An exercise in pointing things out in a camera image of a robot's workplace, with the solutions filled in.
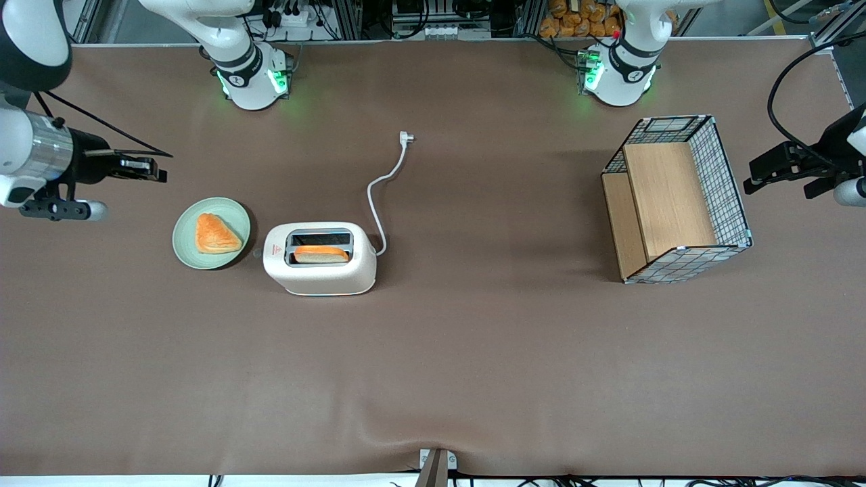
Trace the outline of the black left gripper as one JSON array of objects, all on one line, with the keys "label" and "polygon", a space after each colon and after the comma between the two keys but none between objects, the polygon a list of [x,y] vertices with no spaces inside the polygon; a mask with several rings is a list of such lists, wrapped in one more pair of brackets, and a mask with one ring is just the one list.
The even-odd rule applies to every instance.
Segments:
[{"label": "black left gripper", "polygon": [[746,195],[767,185],[801,179],[819,179],[803,187],[806,198],[832,191],[834,198],[865,198],[864,108],[861,104],[829,124],[811,148],[826,162],[814,166],[811,155],[792,142],[783,142],[749,163],[750,178],[744,181]]}]

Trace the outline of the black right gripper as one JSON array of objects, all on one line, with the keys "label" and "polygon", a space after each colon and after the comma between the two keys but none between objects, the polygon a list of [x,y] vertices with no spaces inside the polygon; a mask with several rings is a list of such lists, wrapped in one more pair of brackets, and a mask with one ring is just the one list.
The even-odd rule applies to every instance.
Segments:
[{"label": "black right gripper", "polygon": [[68,184],[94,185],[105,178],[148,180],[164,184],[166,170],[158,169],[154,158],[118,154],[105,139],[76,129],[69,129],[73,155],[68,166]]}]

